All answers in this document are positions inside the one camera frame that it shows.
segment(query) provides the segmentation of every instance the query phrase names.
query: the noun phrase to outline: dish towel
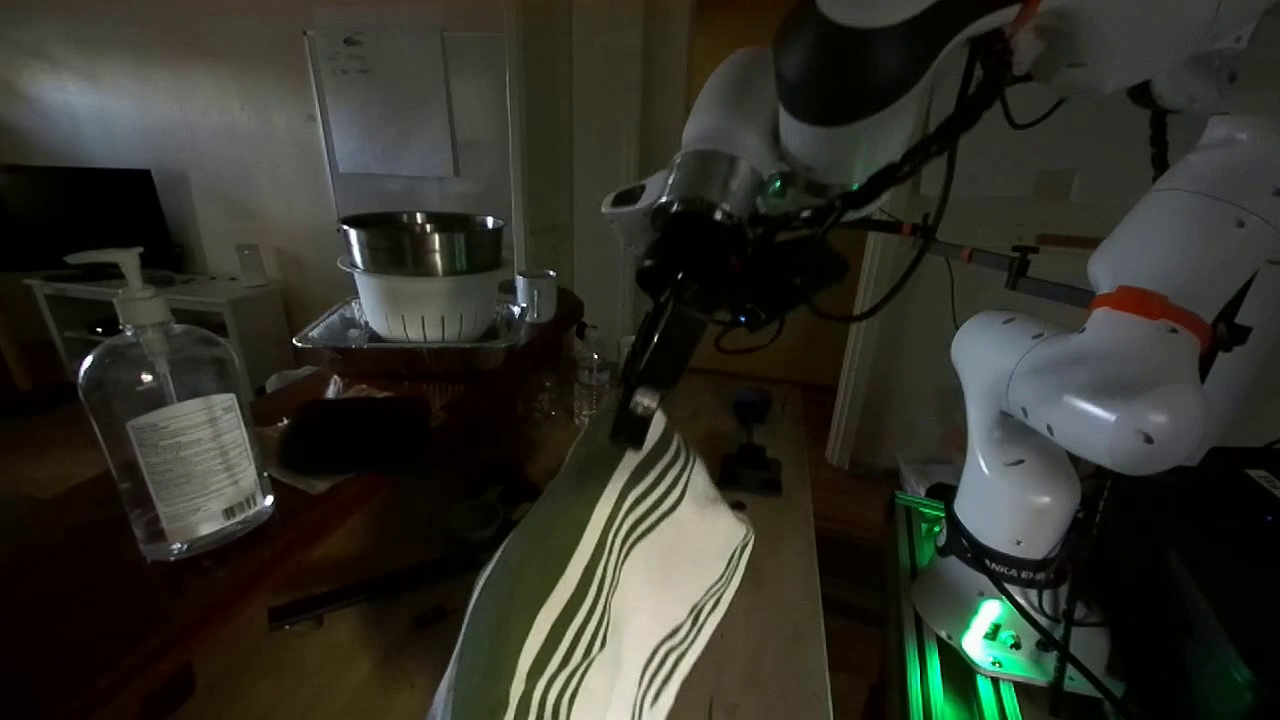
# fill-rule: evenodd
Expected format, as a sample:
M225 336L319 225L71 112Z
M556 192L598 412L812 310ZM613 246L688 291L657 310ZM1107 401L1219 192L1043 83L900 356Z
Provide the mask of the dish towel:
M755 536L667 414L636 452L609 422L613 403L481 570L432 720L667 716Z

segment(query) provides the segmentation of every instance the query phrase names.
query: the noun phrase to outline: cable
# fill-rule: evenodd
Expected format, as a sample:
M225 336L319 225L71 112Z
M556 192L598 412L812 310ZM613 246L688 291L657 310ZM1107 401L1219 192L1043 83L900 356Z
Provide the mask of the cable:
M774 348L774 344L784 336L784 328L789 328L789 317L774 321L774 336L768 336L765 344L741 344L741 348L734 348L728 336L741 333L741 328L735 328L735 324L722 324L722 333L718 333L718 353L723 353L723 356L765 353L765 348Z
M1009 105L1009 91L1006 91L1006 96L1002 96L1002 114L1006 114L1009 129L1027 132L1027 129L1050 124L1063 105L1069 105L1069 100L1058 96L1041 114L1020 119L1020 114L1014 114L1014 105Z
M955 124L953 124L955 114L973 114L973 112L963 112L963 108L978 105L973 96L985 96L985 91L973 91L973 96L967 96L973 73L978 73L978 65L985 61L985 50L1009 50L1009 43L1006 43L1006 46L973 46L973 50L967 50L955 108L953 108L953 114L945 119L950 129L955 129ZM985 69L981 87L993 87L993 83L1006 87L1006 80L1009 80L1009 55L1006 55L1006 61L989 61L989 65L998 65L998 69ZM924 218L924 228L920 228L915 257L911 257L908 268L886 288L886 294L877 294L877 301L873 301L867 307L861 307L861 310L829 310L829 307L819 307L816 301L808 301L808 310L812 310L812 317L833 321L833 324L865 324L865 321L879 317L879 310L908 288L908 281L920 273L924 257L928 257L931 245L936 245L941 218L950 217L953 184L955 184L955 162L960 162L960 135L953 135L953 145L950 145L950 162L945 162L941 199L936 199L936 206L931 206L931 218Z
M960 291L955 291L955 262L953 257L941 257L950 273L950 310L953 310L953 333L960 333Z
M1113 474L1101 478L1101 498L1094 509L1094 525L1088 525L1088 536L1084 536L1084 552L1096 547L1096 536L1103 529L1103 512L1107 512L1107 498L1113 498ZM1077 631L1077 603L1082 603L1082 570L1071 575L1069 585L1069 612L1063 612L1063 637L1060 637L1060 648L1071 648L1071 631ZM1060 692L1069 685L1069 654L1060 650L1058 654L1058 667L1051 667L1051 704L1060 704Z
M1118 694L1071 648L1063 648L1041 619L1037 612L1023 608L1023 601L1014 594L1014 587L981 566L989 575L989 585L1041 631L1043 643L1051 643L1051 650L1060 650L1119 716L1136 716L1132 704L1125 704L1125 694Z
M1009 36L1006 32L978 36L967 43L963 76L973 76L973 65L985 65L985 76L973 87L973 96L963 96L967 91L967 80L963 80L953 114L945 114L931 132L924 132L897 162L886 162L861 189L838 197L846 212L877 203L887 189L911 178L928 159L955 146L960 135L973 132L978 119L985 119L985 112L1006 96L1014 76Z
M1152 80L1127 87L1127 100L1150 112L1152 178L1161 178L1168 171L1168 114L1172 112L1161 105Z

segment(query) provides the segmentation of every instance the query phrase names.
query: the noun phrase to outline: green stripe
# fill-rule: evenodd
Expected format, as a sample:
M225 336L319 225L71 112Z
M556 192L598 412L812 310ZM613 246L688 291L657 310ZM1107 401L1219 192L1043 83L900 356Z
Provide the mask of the green stripe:
M679 470L675 470L679 487L665 493L665 505L659 505L657 512L647 512L647 515L639 515L639 525L634 525L630 536L620 541L620 552L613 552L616 560L609 563L609 575L606 575L606 587L609 587L606 601L616 594L620 570L624 570L624 563L634 560L634 552L686 505L686 497L688 497L688 466L693 466L693 457L679 452ZM584 680L590 680L590 672L593 672L593 658L609 648L609 608L613 608L613 603L606 603L606 608L593 614L593 631L584 637L590 654L582 654L578 665L570 665L570 685L565 685L562 700L552 704L556 716L578 704L578 694L582 694L582 686L584 686Z
M527 509L527 515L497 552L483 587L478 587L452 654L455 720L488 720L510 706L525 637L565 575L593 509L600 505L609 474L624 457L624 446L609 440L609 418L613 412L598 412L598 418L582 430L562 474Z
M657 643L657 650L646 658L634 716L654 711L654 706L659 704L659 694L667 694L679 658L688 658L693 643L708 631L708 624L722 619L722 608L723 608L723 601L734 594L734 587L735 587L748 554L754 554L754 536L746 536L746 541L734 547L734 554L728 554L723 570L718 575L718 585L688 608L686 624L675 624L675 627Z
M679 505L679 498L673 505L673 485L679 485L679 470L673 466L679 466L679 460L686 452L675 442L675 430L665 428L665 437L647 446L646 466L620 478L624 493L606 525L609 533L593 547L593 560L584 563L565 603L565 614L556 614L552 631L545 637L527 667L537 686L527 686L517 700L517 716L552 716L547 706L565 700L565 680L574 675L574 667L593 658L590 641L598 637L598 624L609 612L609 592L616 575L613 554L634 536L634 529L657 525L659 515L667 515L667 509Z

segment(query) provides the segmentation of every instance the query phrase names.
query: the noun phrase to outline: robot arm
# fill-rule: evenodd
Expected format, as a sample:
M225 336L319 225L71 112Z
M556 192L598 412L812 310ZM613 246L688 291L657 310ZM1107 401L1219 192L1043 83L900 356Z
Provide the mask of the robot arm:
M639 442L705 324L768 328L846 275L825 228L960 138L1009 80L1016 0L802 3L775 46L728 55L693 105L667 171L606 199L654 294L613 440ZM911 138L936 65L993 32L985 100Z
M616 440L639 442L705 324L768 328L846 275L825 230L873 212L945 157L1009 76L1119 91L1238 43L1275 0L806 0L774 46L735 50L702 91L675 159L606 199L654 294ZM924 124L941 61L981 46L973 105ZM1082 505L1077 460L1119 474L1197 462L1233 437L1280 430L1261 381L1280 324L1280 108L1228 112L1101 245L1082 333L973 317L953 360L967 457L950 543L915 578L915 612L960 641L989 570L1043 587ZM1050 680L1020 648L1016 680Z

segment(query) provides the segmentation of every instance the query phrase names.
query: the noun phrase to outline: metal bowl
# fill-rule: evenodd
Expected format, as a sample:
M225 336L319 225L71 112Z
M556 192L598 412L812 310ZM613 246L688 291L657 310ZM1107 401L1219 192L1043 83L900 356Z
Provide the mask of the metal bowl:
M473 275L506 262L506 218L468 212L368 212L339 218L349 261L376 275Z

